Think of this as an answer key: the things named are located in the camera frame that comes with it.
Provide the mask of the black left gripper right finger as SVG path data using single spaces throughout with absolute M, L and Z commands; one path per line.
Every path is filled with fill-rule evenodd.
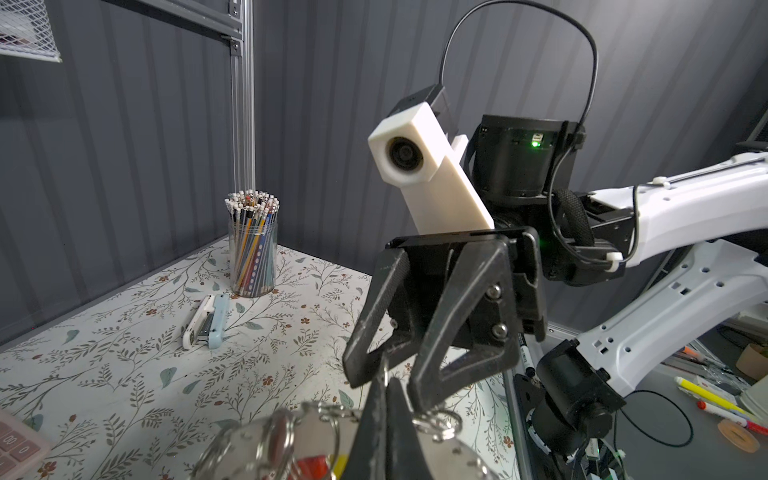
M 400 380 L 397 378 L 389 380 L 385 394 L 385 478 L 432 480 Z

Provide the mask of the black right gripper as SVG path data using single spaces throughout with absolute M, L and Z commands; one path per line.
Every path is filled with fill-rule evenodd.
M 426 412 L 510 368 L 519 358 L 516 336 L 544 334 L 541 280 L 530 228 L 390 241 L 342 357 L 349 385 L 370 382 L 383 360 L 395 367 L 418 352 L 407 391 L 414 410 Z M 392 335 L 371 349 L 385 316 L 395 322 Z

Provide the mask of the metal keyring with coloured keys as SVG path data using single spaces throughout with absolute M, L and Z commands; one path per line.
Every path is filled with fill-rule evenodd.
M 194 466 L 192 479 L 341 479 L 352 458 L 363 412 L 304 402 L 247 424 L 229 423 Z M 437 410 L 412 421 L 434 479 L 496 479 L 498 475 L 457 438 L 460 417 Z

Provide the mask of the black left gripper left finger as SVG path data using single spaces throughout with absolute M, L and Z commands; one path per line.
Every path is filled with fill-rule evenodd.
M 379 376 L 371 382 L 342 480 L 386 477 L 387 403 L 386 383 Z

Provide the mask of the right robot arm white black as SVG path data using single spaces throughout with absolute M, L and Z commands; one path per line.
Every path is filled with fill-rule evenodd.
M 585 132 L 576 122 L 487 115 L 449 135 L 427 103 L 382 120 L 368 144 L 417 234 L 378 255 L 343 355 L 351 386 L 407 359 L 424 413 L 512 368 L 522 334 L 545 336 L 543 280 L 572 287 L 620 277 L 658 254 L 682 263 L 618 314 L 537 364 L 523 413 L 537 455 L 583 453 L 663 359 L 767 296 L 767 255 L 740 234 L 767 233 L 767 154 L 633 187 L 567 187 Z

